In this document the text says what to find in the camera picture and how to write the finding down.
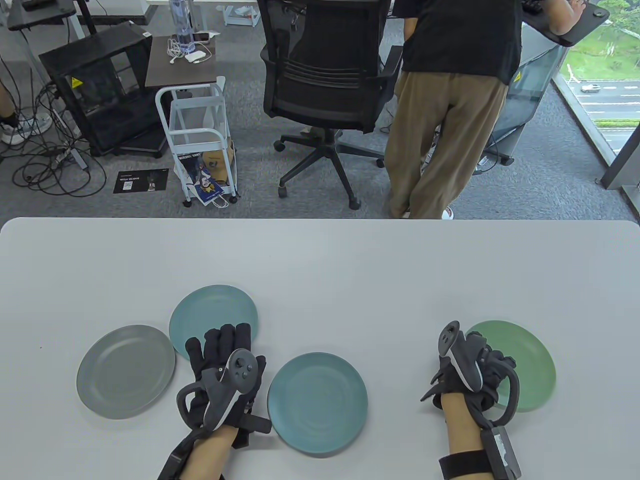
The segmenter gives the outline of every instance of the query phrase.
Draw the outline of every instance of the glove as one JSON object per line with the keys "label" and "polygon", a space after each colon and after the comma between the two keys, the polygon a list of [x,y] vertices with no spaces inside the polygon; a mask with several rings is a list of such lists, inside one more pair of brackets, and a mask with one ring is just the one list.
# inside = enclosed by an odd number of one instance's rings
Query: glove
{"label": "glove", "polygon": [[[195,375],[196,381],[202,379],[202,371],[205,369],[215,368],[217,370],[216,377],[218,380],[222,377],[222,373],[227,364],[229,356],[238,348],[244,348],[251,351],[251,326],[248,323],[241,323],[234,327],[231,324],[223,325],[220,330],[212,329],[204,335],[204,356],[200,341],[193,337],[186,341],[185,348],[189,355],[189,362]],[[264,356],[257,356],[258,362],[258,378],[251,391],[247,394],[240,395],[236,403],[231,407],[223,424],[238,428],[240,420],[245,413],[251,413],[253,401],[262,384],[262,373],[267,364]],[[189,408],[189,426],[192,429],[202,426],[204,421],[204,413],[209,404],[209,398],[206,392],[199,391],[196,393]],[[249,444],[249,431],[239,429],[234,448],[246,447]]]}
{"label": "glove", "polygon": [[433,404],[442,409],[442,394],[460,393],[465,395],[467,406],[475,407],[485,412],[489,410],[498,401],[497,389],[502,380],[506,378],[506,373],[502,369],[495,366],[495,362],[504,362],[511,368],[516,367],[516,362],[510,356],[504,356],[500,350],[493,350],[486,344],[486,339],[478,332],[470,332],[467,335],[467,344],[470,349],[472,358],[476,358],[480,373],[483,377],[482,389],[477,392],[471,392],[458,376],[458,372],[451,361],[447,357],[440,357],[440,369],[431,380],[434,382],[431,389],[424,394],[420,401],[425,401],[433,396]]}

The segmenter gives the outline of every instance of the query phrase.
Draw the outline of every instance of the chair base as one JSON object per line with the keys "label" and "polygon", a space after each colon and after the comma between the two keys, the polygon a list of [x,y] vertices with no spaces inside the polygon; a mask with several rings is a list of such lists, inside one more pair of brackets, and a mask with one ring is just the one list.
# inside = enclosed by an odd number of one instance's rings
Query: chair base
{"label": "chair base", "polygon": [[307,136],[307,135],[282,135],[280,140],[273,144],[276,151],[281,152],[285,148],[285,142],[296,143],[298,145],[304,145],[306,147],[312,147],[314,149],[309,155],[300,161],[295,167],[285,173],[280,179],[278,185],[278,196],[285,198],[287,196],[287,187],[285,183],[295,177],[297,174],[306,170],[308,167],[316,163],[321,158],[328,158],[333,163],[335,171],[340,177],[342,186],[347,192],[349,197],[349,208],[351,210],[358,210],[360,208],[360,201],[353,193],[351,184],[347,178],[347,174],[344,172],[342,163],[340,162],[340,154],[359,155],[361,157],[375,158],[376,165],[379,168],[385,166],[385,155],[382,152],[370,150],[368,148],[359,147],[350,143],[344,143],[336,141],[336,138],[340,136],[342,132],[340,130],[323,129],[322,136]]}

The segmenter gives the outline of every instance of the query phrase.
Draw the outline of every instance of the person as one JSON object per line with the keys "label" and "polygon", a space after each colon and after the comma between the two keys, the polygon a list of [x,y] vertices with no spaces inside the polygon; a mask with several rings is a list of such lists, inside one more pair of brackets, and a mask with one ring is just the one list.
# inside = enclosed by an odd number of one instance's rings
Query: person
{"label": "person", "polygon": [[0,82],[0,140],[7,145],[20,145],[31,135],[42,134],[52,124],[51,116],[38,113],[33,118],[20,119],[9,92]]}
{"label": "person", "polygon": [[[550,30],[563,35],[585,0],[542,0]],[[404,19],[403,71],[385,165],[392,218],[452,219],[490,139],[520,64],[520,0],[396,0]],[[420,174],[441,125],[438,146]]]}
{"label": "person", "polygon": [[[246,324],[240,324],[237,329],[246,331]],[[234,344],[233,341],[225,340],[232,338],[234,327],[225,325],[220,330],[210,330],[205,335],[205,355],[202,357],[200,351],[200,342],[197,339],[189,339],[187,341],[188,353],[191,365],[193,367],[196,378],[198,372],[202,373],[203,365],[223,365],[231,354],[231,348],[224,348],[225,344]],[[250,339],[244,342],[250,345]],[[207,352],[213,351],[213,357],[217,360],[212,361],[211,354]],[[507,361],[512,367],[515,363],[512,358],[504,357],[499,350],[492,350],[486,345],[483,353],[484,357],[491,356],[494,359]],[[253,403],[253,399],[261,384],[262,372],[266,361],[264,357],[257,357],[259,360],[260,382],[257,388],[252,390],[249,397],[240,397],[238,400],[241,404],[246,404],[249,399]],[[481,440],[481,429],[471,416],[468,404],[476,404],[482,411],[491,408],[498,399],[497,388],[506,377],[504,374],[496,371],[490,366],[487,367],[483,362],[482,367],[478,367],[483,376],[484,386],[478,393],[470,393],[464,386],[463,381],[458,376],[456,369],[448,358],[440,357],[440,370],[436,374],[437,383],[422,398],[433,397],[433,404],[440,408],[444,413],[447,423],[447,436],[449,439],[449,454],[462,452],[483,451],[484,446]],[[191,412],[197,412],[201,409],[202,402],[196,397],[191,404]],[[237,441],[239,430],[234,427],[233,422],[226,422],[218,428],[209,438],[199,441],[193,448],[186,466],[180,475],[180,480],[218,480],[221,477],[224,466],[229,458],[229,454],[234,442]],[[463,480],[492,480],[491,473],[478,473],[465,475],[460,477]]]}

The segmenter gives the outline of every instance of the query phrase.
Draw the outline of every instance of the car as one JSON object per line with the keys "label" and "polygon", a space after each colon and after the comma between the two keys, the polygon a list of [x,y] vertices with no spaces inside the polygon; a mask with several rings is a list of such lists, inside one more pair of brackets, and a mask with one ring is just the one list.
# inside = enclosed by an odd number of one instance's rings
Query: car
{"label": "car", "polygon": [[600,85],[596,85],[595,83],[590,83],[589,85],[582,85],[580,90],[584,93],[598,93],[602,87]]}

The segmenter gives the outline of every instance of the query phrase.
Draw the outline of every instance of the wrist-mounted device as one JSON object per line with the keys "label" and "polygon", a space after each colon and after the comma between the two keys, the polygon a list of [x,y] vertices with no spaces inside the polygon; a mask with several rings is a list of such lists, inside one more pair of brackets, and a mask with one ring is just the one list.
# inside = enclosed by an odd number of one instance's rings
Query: wrist-mounted device
{"label": "wrist-mounted device", "polygon": [[[239,348],[229,356],[224,369],[205,369],[202,371],[200,381],[190,383],[178,392],[178,411],[180,411],[182,420],[191,428],[191,432],[173,449],[158,476],[158,480],[177,480],[179,478],[195,442],[209,438],[224,423],[240,395],[251,392],[258,375],[258,361],[250,351]],[[202,425],[195,425],[189,419],[187,396],[199,392],[207,394],[209,404],[205,410]],[[251,404],[247,405],[240,418],[238,428],[249,433],[254,431],[269,433],[271,421],[248,413],[247,410],[251,407]]]}
{"label": "wrist-mounted device", "polygon": [[[470,341],[480,341],[474,335]],[[469,389],[464,393],[471,417],[481,428],[480,437],[484,450],[461,452],[440,459],[440,468],[445,480],[470,474],[491,473],[495,480],[515,480],[521,476],[520,466],[511,446],[505,425],[513,418],[520,399],[520,380],[515,370],[506,362],[489,355],[485,345],[470,345],[458,322],[448,324],[438,339],[438,353],[448,357],[460,379]],[[481,405],[474,395],[483,389],[482,370],[494,368],[509,378],[509,401],[502,416],[497,420],[484,417]]]}

